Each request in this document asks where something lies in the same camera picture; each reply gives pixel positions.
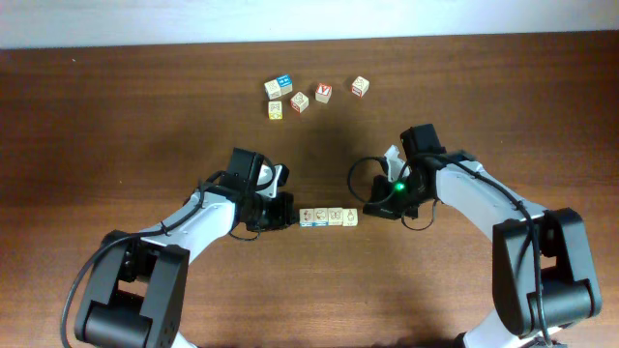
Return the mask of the wooden block green side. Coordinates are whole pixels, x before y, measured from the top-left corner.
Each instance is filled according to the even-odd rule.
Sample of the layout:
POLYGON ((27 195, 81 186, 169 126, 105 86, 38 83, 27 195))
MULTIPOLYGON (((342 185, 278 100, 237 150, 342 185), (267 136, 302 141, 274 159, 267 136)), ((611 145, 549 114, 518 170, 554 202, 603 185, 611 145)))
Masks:
POLYGON ((314 209, 301 209, 299 223, 301 227, 313 227, 315 222, 314 209))

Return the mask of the wooden block baseball picture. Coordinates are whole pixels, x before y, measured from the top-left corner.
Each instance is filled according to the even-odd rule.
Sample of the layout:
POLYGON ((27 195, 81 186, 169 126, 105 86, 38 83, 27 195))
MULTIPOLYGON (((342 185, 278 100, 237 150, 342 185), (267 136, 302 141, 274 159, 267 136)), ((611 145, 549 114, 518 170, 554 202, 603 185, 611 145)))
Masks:
POLYGON ((327 226, 329 224, 329 209, 328 208, 314 208, 314 226, 327 226))

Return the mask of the wooden block butterfly picture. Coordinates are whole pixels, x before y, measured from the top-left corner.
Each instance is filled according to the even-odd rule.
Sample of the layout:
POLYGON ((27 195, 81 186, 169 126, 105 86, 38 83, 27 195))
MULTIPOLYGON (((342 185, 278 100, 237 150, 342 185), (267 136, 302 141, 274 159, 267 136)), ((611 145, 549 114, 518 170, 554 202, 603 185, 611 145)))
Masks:
POLYGON ((340 226, 343 225, 343 208, 329 208, 328 209, 328 224, 330 226, 340 226))

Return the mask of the wooden block red side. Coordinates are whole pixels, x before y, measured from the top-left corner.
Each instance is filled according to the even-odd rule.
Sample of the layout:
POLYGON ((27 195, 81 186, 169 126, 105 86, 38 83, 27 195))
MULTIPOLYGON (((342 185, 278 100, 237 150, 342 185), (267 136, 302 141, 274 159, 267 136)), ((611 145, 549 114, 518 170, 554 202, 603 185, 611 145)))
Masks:
POLYGON ((342 225, 352 227, 358 225, 358 211, 356 209, 342 210, 342 225))

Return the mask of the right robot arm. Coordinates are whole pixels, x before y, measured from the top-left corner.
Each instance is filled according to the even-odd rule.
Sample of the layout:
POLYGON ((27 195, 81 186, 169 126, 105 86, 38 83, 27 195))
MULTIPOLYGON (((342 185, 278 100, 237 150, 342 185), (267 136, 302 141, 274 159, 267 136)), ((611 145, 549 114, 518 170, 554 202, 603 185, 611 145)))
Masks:
POLYGON ((603 299, 582 217, 550 210, 494 179, 431 124, 412 127, 377 158, 366 215, 405 222, 426 202, 471 221, 492 246, 492 312, 456 347, 553 347, 552 334, 600 314, 603 299))

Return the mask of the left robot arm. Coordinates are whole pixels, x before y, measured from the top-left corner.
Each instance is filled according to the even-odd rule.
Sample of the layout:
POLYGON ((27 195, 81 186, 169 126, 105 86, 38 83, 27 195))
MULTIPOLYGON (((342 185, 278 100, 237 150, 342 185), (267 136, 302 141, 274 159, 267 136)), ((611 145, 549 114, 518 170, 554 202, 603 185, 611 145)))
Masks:
POLYGON ((197 184, 171 216, 137 233, 113 230, 78 272, 63 307, 60 337, 70 344, 69 312, 86 288, 74 336, 95 347, 189 347, 180 332, 189 266, 211 243, 245 224, 255 241, 298 220, 283 191, 288 168, 236 148, 226 169, 197 184))

